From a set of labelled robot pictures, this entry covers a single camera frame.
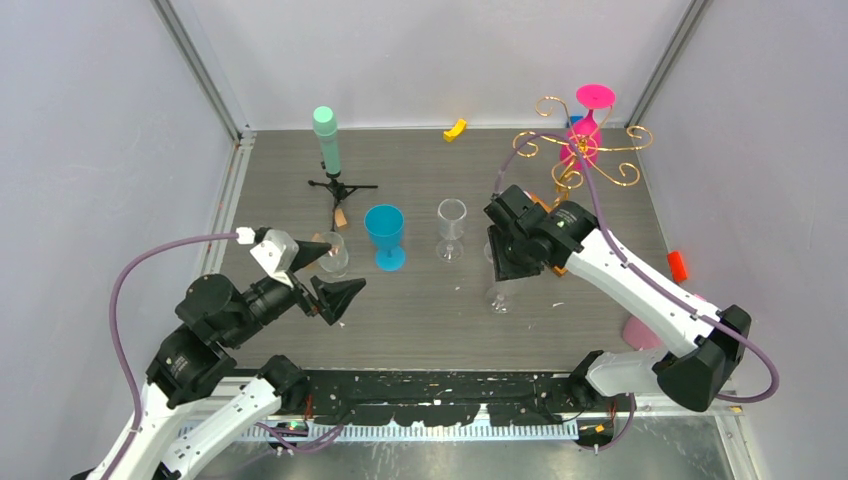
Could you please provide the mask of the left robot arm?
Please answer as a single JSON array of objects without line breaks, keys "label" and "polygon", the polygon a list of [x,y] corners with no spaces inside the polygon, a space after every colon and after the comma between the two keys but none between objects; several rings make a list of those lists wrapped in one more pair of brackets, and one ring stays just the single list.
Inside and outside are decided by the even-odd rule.
[{"label": "left robot arm", "polygon": [[[248,245],[265,277],[239,291],[222,274],[204,274],[186,291],[175,313],[181,321],[160,344],[142,385],[134,380],[117,325],[117,303],[125,280],[143,261],[168,250],[218,240]],[[240,227],[234,232],[188,237],[157,246],[119,273],[109,301],[109,328],[128,382],[133,413],[109,453],[80,479],[192,479],[240,433],[278,411],[308,409],[307,373],[283,355],[272,356],[229,404],[208,417],[183,440],[176,433],[237,362],[229,355],[293,307],[327,324],[340,320],[363,278],[304,285],[298,270],[328,253],[326,242],[300,241],[270,228]]]}]

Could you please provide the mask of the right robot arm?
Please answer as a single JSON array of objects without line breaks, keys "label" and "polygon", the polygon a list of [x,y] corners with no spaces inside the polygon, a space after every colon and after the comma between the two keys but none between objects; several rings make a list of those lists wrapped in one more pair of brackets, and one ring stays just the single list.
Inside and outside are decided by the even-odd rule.
[{"label": "right robot arm", "polygon": [[704,412],[741,363],[751,327],[747,311],[691,294],[634,256],[597,218],[566,201],[546,210],[512,185],[484,209],[497,281],[563,268],[615,300],[661,341],[642,351],[590,352],[570,375],[571,397],[596,410],[619,394],[663,393]]}]

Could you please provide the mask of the blue wine glass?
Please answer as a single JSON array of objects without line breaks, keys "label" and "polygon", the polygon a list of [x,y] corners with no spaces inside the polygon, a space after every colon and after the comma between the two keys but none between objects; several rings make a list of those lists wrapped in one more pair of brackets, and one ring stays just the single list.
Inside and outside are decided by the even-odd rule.
[{"label": "blue wine glass", "polygon": [[375,205],[367,211],[364,226],[376,249],[376,265],[387,272],[400,270],[406,261],[401,246],[405,227],[401,210],[389,204]]}]

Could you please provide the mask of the clear plain wine glass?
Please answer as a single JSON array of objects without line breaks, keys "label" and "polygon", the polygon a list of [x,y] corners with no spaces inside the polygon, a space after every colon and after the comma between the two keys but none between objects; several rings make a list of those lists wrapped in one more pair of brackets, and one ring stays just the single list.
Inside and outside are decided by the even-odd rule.
[{"label": "clear plain wine glass", "polygon": [[457,261],[464,253],[462,237],[465,233],[467,208],[463,201],[447,198],[437,208],[438,233],[441,237],[436,252],[445,262]]}]

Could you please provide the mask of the pink wine glass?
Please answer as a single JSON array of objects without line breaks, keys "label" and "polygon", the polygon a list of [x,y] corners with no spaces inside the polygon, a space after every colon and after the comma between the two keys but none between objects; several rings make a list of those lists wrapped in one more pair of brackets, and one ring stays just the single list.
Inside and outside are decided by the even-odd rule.
[{"label": "pink wine glass", "polygon": [[[566,133],[584,155],[586,163],[594,167],[598,151],[603,146],[601,129],[607,122],[616,102],[615,92],[602,84],[586,84],[577,89],[575,98],[586,110],[583,119],[566,125]],[[564,106],[567,120],[573,116]]]}]

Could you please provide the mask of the clear patterned wine glass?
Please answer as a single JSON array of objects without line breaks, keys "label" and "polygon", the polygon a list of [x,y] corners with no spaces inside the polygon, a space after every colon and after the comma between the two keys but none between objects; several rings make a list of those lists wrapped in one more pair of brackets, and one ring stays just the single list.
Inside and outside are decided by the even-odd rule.
[{"label": "clear patterned wine glass", "polygon": [[349,254],[344,238],[337,232],[328,231],[316,233],[312,240],[330,245],[330,250],[318,259],[318,264],[324,272],[334,278],[345,276],[349,265]]}]

